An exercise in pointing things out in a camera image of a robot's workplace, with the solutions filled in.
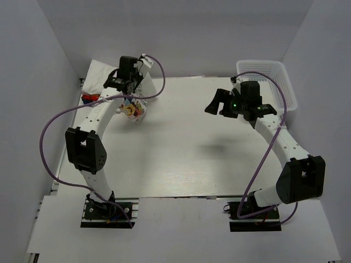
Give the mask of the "red printed t shirt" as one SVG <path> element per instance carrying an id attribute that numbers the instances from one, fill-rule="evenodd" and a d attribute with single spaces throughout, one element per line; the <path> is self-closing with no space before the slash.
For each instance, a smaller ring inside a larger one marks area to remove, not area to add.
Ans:
<path id="1" fill-rule="evenodd" d="M 83 102 L 83 104 L 89 104 L 91 102 L 95 102 L 97 100 L 99 100 L 100 98 L 100 95 L 99 94 L 93 94 L 93 95 L 90 95 L 90 94 L 83 94 L 81 96 L 81 100 Z"/>

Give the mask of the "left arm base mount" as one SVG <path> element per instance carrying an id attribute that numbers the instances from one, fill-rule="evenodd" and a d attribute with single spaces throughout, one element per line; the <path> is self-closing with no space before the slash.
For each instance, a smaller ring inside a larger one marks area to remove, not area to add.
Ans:
<path id="1" fill-rule="evenodd" d="M 139 199 L 116 198 L 115 203 L 122 210 L 114 205 L 97 203 L 87 195 L 80 227 L 132 229 L 138 216 Z"/>

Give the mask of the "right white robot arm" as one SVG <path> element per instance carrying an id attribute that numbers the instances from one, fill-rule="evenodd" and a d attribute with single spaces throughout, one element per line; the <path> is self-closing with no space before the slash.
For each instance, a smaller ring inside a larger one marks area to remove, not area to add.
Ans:
<path id="1" fill-rule="evenodd" d="M 243 116 L 277 156 L 282 171 L 275 185 L 253 191 L 249 198 L 260 208 L 290 204 L 322 195 L 326 163 L 303 149 L 281 123 L 282 116 L 264 104 L 257 81 L 237 82 L 231 91 L 217 89 L 205 112 L 227 118 Z"/>

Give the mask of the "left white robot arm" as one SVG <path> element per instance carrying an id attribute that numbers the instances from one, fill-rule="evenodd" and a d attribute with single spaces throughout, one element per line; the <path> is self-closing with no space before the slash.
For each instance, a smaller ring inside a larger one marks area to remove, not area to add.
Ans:
<path id="1" fill-rule="evenodd" d="M 142 58 L 122 56 L 119 67 L 103 83 L 100 102 L 80 125 L 65 132 L 69 162 L 83 175 L 91 189 L 88 198 L 92 202 L 114 200 L 104 173 L 107 152 L 101 139 L 116 110 L 120 109 L 134 123 L 146 114 L 148 103 L 137 97 L 137 87 L 145 77 L 141 70 L 144 65 Z"/>

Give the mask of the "white t shirt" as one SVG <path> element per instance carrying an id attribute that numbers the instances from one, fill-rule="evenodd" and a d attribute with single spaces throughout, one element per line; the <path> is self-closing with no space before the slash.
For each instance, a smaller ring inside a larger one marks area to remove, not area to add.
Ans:
<path id="1" fill-rule="evenodd" d="M 116 66 L 111 66 L 97 60 L 91 60 L 82 87 L 82 93 L 87 95 L 100 95 L 109 74 L 115 69 L 117 69 Z"/>
<path id="2" fill-rule="evenodd" d="M 156 87 L 149 73 L 147 73 L 146 77 L 138 85 L 135 92 L 132 93 L 133 96 L 137 97 L 152 96 L 155 94 Z M 123 113 L 134 123 L 140 123 L 144 118 L 147 109 L 148 100 L 125 99 L 124 103 L 118 108 L 117 112 Z"/>

